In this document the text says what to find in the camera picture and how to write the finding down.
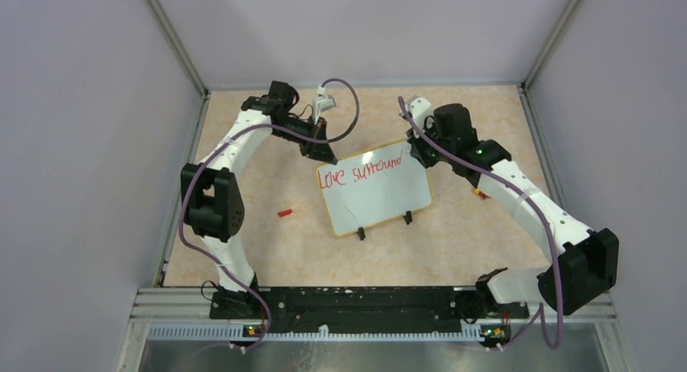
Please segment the aluminium frame rail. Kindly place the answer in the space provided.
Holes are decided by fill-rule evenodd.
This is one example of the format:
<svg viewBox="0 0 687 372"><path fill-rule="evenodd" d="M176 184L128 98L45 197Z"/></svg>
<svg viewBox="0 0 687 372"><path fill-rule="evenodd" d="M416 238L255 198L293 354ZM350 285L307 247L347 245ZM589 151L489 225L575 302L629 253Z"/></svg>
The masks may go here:
<svg viewBox="0 0 687 372"><path fill-rule="evenodd" d="M246 304L204 288L140 289L117 368L139 367L146 340L238 344L267 341L476 342L500 348L514 326L555 323L549 307L524 302L494 305L468 286L271 287Z"/></svg>

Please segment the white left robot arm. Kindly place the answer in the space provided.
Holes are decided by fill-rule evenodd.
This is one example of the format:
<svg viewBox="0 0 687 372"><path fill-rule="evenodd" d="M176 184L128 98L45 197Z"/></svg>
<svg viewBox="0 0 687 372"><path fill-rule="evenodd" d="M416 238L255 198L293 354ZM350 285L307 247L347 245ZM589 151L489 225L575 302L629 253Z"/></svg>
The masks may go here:
<svg viewBox="0 0 687 372"><path fill-rule="evenodd" d="M250 290L255 272L248 264L240 230L245 206L238 184L243 169L258 147L270 136L295 143L304 157L336 165L321 113L335 107L326 86L318 86L312 113L302 118L292 113L299 94L290 84L273 81L263 96L250 96L236 121L211 154L181 171L182 218L205 244L218 267L220 290L231 293L229 308L241 318L255 315L260 297Z"/></svg>

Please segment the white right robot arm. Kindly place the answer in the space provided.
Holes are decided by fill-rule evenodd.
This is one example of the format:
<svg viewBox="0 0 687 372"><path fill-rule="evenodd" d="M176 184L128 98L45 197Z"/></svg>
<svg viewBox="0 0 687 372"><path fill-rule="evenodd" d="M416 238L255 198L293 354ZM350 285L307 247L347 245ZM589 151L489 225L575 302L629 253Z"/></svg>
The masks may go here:
<svg viewBox="0 0 687 372"><path fill-rule="evenodd" d="M399 106L411 126L407 142L412 157L426 169L448 164L508 211L548 260L548 267L540 269L500 268L482 275L475 295L482 315L496 317L508 304L524 302L569 316L615 285L616 234L576 220L532 182L498 141L479 139L465 106L433 108L425 98L400 100Z"/></svg>

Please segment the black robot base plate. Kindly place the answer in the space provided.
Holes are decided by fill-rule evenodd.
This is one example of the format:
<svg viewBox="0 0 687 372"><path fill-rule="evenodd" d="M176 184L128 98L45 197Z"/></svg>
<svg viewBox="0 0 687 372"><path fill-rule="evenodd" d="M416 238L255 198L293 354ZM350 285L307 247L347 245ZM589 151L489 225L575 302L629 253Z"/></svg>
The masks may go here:
<svg viewBox="0 0 687 372"><path fill-rule="evenodd" d="M482 319L526 319L519 303L498 305L473 287L272 287L216 291L211 319L253 319L274 334L429 334L461 331Z"/></svg>

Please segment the yellow framed whiteboard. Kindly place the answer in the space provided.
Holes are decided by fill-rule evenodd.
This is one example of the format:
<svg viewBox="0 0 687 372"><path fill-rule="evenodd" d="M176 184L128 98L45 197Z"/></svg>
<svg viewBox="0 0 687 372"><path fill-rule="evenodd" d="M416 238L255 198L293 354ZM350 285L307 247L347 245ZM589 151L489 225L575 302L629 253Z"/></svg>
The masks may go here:
<svg viewBox="0 0 687 372"><path fill-rule="evenodd" d="M315 177L336 237L404 218L433 201L427 170L401 139L321 164Z"/></svg>

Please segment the red green lego car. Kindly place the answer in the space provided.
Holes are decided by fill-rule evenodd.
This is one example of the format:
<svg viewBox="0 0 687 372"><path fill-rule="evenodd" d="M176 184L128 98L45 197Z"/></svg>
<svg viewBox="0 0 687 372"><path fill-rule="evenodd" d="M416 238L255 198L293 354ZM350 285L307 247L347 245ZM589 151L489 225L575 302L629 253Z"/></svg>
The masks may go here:
<svg viewBox="0 0 687 372"><path fill-rule="evenodd" d="M481 200L486 200L486 199L489 198L488 195L486 195L482 190L480 190L480 189L478 189L478 188L475 188L475 189L473 190L473 192L474 192L474 194L475 194L476 196L478 196Z"/></svg>

